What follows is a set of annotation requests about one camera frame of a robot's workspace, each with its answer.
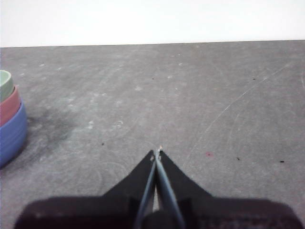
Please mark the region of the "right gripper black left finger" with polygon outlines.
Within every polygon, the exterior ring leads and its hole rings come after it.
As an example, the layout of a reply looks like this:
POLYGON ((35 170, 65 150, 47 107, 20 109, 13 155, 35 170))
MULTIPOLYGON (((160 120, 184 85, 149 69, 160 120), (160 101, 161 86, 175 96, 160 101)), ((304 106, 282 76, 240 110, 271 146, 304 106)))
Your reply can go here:
POLYGON ((113 210, 107 214, 108 229, 140 229, 144 217, 152 213, 155 189, 155 156, 151 150, 136 167, 103 197, 113 210))

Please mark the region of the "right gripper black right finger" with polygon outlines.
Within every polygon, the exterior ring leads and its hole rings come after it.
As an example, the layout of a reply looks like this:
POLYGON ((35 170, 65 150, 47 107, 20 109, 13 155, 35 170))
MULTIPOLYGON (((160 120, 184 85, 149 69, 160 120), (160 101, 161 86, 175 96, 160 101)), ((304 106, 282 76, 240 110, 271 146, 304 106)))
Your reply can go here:
POLYGON ((156 186, 159 204, 179 229, 198 228, 193 202, 212 195, 191 180, 166 154, 156 152, 156 186))

